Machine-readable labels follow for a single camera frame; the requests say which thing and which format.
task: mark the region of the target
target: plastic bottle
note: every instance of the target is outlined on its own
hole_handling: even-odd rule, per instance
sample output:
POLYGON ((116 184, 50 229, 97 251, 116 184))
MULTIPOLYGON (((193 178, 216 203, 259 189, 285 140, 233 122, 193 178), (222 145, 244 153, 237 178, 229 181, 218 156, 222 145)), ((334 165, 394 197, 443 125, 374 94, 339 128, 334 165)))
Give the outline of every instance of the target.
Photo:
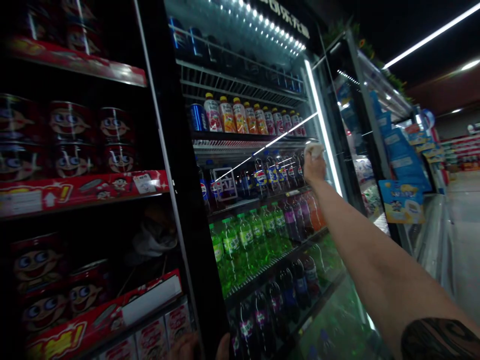
POLYGON ((277 131, 275 130, 274 116, 272 112, 269 110, 267 106, 264 106, 263 113, 265 114, 265 124, 266 124, 266 129, 268 130, 268 135, 276 136, 277 131))
POLYGON ((226 96, 220 96, 220 118, 225 133, 236 133, 237 125, 235 124, 234 111, 228 103, 226 96))
POLYGON ((247 113, 238 97, 233 99, 233 116, 236 123, 236 132, 238 134, 248 134, 249 126, 247 124, 247 113))
POLYGON ((273 116, 273 123, 275 124, 275 131, 277 135, 282 135, 285 133, 285 128, 284 128, 284 121, 282 120, 282 114, 279 112, 279 110, 274 107, 271 110, 271 114, 273 116))
POLYGON ((255 328, 254 314, 250 302, 242 301, 237 308, 237 318, 241 333, 241 342, 243 345, 243 354, 247 359, 262 358, 259 342, 257 340, 257 331, 255 328))
POLYGON ((270 264, 270 247, 265 237, 265 228, 262 219, 257 215, 257 209, 250 210, 250 224, 253 230, 255 240, 255 252, 257 254, 258 264, 266 266, 270 264))
POLYGON ((288 319, 297 324, 300 319, 300 308, 295 294, 294 278, 288 267, 280 270, 280 284, 288 319))
POLYGON ((249 222, 245 219, 245 214, 241 213, 236 216, 238 223, 236 224, 236 232, 240 237, 240 246, 243 247, 243 252, 246 256, 246 261, 243 265, 250 275, 255 275, 258 271, 257 261, 255 259, 254 234, 249 222))
POLYGON ((245 114, 246 114, 246 123, 248 125, 248 133, 249 134, 258 134, 259 130, 257 128, 257 119, 255 118, 255 111, 250 106, 248 101, 244 102, 243 105, 245 106, 245 114))
POLYGON ((225 228, 221 232, 221 238, 225 250, 225 262, 229 267, 230 284, 233 286, 241 285, 246 279, 245 271, 243 270, 246 256, 240 249, 239 237, 235 229, 230 225, 230 221, 230 218, 221 221, 225 224, 225 228))
POLYGON ((211 132, 222 133, 223 126, 220 116, 220 108, 217 102, 214 100, 214 95, 211 92, 205 94, 205 102, 203 107, 205 108, 206 118, 208 119, 208 125, 211 132))
POLYGON ((253 308, 255 311, 255 322, 260 349, 263 351, 265 356, 269 358, 275 353, 277 342, 275 341, 272 320, 269 317, 267 300, 265 299, 263 292, 255 292, 253 308))
POLYGON ((287 114, 287 110, 281 111, 281 120, 283 121, 283 129, 285 130, 286 133, 288 133, 289 130, 293 128, 293 125, 292 125, 292 119, 290 118, 290 115, 287 114))
POLYGON ((267 129, 267 123, 265 122, 265 113, 260 108, 260 104, 255 104, 253 110, 255 111, 256 128, 258 129, 258 133, 261 135, 268 135, 269 130, 267 129))
POLYGON ((289 320, 286 313, 284 299, 280 287, 275 280, 268 283, 265 288, 268 306, 270 308, 271 322, 276 335, 284 342, 287 342, 289 336, 289 320))
POLYGON ((292 271, 295 282, 296 301, 300 308, 305 310, 312 306, 312 300, 310 299, 307 279, 305 278, 304 266, 300 259, 292 263, 292 271))

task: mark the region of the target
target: blue can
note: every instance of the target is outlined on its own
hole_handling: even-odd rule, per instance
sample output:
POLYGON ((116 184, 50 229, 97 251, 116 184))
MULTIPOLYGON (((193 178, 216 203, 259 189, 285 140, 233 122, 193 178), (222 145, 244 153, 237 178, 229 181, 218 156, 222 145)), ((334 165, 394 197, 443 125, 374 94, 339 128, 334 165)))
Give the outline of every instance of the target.
POLYGON ((188 37, 189 45, 193 55, 203 58, 207 53, 207 46, 202 40, 202 32, 196 27, 191 27, 188 29, 190 36, 188 37))
POLYGON ((189 43, 187 41, 187 35, 184 32, 179 31, 184 30, 182 23, 173 16, 170 16, 168 18, 168 23, 171 26, 175 27, 170 28, 171 41, 173 42, 173 46, 175 47, 175 49, 180 51, 188 51, 189 43))
POLYGON ((205 109, 200 104, 190 105, 191 126, 195 131, 210 131, 205 109))

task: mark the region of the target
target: floor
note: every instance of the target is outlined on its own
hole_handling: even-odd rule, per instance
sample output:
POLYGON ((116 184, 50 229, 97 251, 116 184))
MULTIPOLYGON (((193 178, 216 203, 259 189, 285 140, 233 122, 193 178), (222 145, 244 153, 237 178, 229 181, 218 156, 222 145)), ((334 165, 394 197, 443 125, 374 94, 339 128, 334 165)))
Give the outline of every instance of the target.
POLYGON ((480 171, 459 172, 448 187, 457 304, 480 325, 480 171))

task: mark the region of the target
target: cartoon character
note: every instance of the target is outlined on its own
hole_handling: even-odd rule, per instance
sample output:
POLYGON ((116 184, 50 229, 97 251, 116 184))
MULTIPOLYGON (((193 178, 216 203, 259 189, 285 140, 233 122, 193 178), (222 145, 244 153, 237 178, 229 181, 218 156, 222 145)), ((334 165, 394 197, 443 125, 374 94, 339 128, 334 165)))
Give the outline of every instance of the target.
POLYGON ((61 318, 67 307, 67 298, 62 294, 38 300, 23 311, 22 321, 27 331, 45 332, 68 319, 61 318))
POLYGON ((62 178, 81 176, 85 174, 91 166, 93 165, 84 158, 69 156, 65 152, 63 157, 55 162, 56 171, 62 178))
POLYGON ((102 120, 100 130, 108 137, 121 137, 125 135, 130 128, 122 120, 107 117, 102 120))
POLYGON ((80 114, 66 108, 53 110, 49 125, 54 132, 61 135, 77 135, 91 128, 80 114))
POLYGON ((18 286, 20 293, 44 282, 53 283, 62 275, 53 271, 63 254, 51 249, 29 251, 15 259, 13 273, 22 283, 18 286))
POLYGON ((73 317, 94 309, 92 306, 103 287, 96 287, 93 284, 75 286, 70 290, 70 305, 73 311, 73 317))

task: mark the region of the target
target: led light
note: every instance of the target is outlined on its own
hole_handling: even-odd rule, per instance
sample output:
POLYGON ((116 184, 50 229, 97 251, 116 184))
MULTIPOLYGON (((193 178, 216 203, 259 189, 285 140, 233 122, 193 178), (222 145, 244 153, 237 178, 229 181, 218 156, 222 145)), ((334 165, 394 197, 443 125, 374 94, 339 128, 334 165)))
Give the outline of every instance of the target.
POLYGON ((475 60, 472 61, 471 63, 465 65, 464 67, 461 68, 462 71, 468 70, 473 68, 474 66, 478 65, 480 63, 480 60, 475 60))
POLYGON ((450 29, 451 27, 455 26, 456 24, 458 24, 459 22, 461 22, 463 19, 469 17, 470 15, 472 15, 474 12, 476 12, 477 10, 480 9, 480 2, 478 4, 476 4, 474 7, 472 7, 470 10, 464 12, 462 15, 456 17, 455 19, 453 19, 452 21, 450 21, 448 24, 442 26, 441 28, 439 28, 437 31, 435 31, 434 33, 432 33, 431 35, 427 36, 426 38, 424 38, 422 41, 420 41, 419 43, 417 43, 416 45, 412 46, 411 48, 409 48, 407 51, 401 53, 399 56, 397 56, 396 58, 394 58, 392 61, 388 62, 383 68, 384 69, 387 69, 389 67, 391 67, 393 64, 397 63, 398 61, 400 61, 401 59, 403 59, 404 57, 406 57, 407 55, 410 55, 411 53, 413 53, 415 50, 417 50, 418 48, 421 48, 423 45, 425 45, 426 43, 428 43, 430 40, 433 40, 435 39, 438 35, 440 35, 441 33, 447 31, 448 29, 450 29))

